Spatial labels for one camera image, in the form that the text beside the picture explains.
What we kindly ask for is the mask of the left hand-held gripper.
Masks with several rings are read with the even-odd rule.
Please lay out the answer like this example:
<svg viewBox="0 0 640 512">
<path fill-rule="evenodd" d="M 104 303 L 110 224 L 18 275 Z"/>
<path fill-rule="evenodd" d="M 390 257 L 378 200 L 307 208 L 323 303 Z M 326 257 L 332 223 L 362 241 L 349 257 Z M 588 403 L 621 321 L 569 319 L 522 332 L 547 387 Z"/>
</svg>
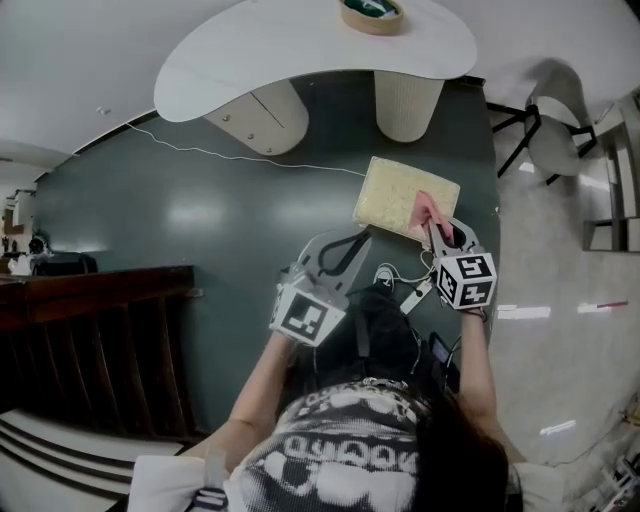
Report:
<svg viewBox="0 0 640 512">
<path fill-rule="evenodd" d="M 341 293 L 331 291 L 312 274 L 327 270 L 327 253 L 334 242 L 334 232 L 325 231 L 309 240 L 298 262 L 281 273 L 269 328 L 306 346 L 319 346 L 346 316 L 346 296 L 367 258 L 372 235 L 364 229 L 350 240 L 344 258 Z"/>
</svg>

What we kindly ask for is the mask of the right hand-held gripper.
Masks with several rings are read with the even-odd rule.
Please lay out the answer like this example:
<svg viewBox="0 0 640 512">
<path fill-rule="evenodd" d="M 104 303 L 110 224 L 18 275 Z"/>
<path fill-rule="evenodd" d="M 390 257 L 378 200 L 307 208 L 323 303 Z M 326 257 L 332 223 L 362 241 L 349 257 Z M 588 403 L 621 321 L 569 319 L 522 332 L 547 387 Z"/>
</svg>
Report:
<svg viewBox="0 0 640 512">
<path fill-rule="evenodd" d="M 493 256 L 486 252 L 473 229 L 455 218 L 451 231 L 430 218 L 427 223 L 440 298 L 455 310 L 482 308 L 491 303 L 497 284 Z"/>
</svg>

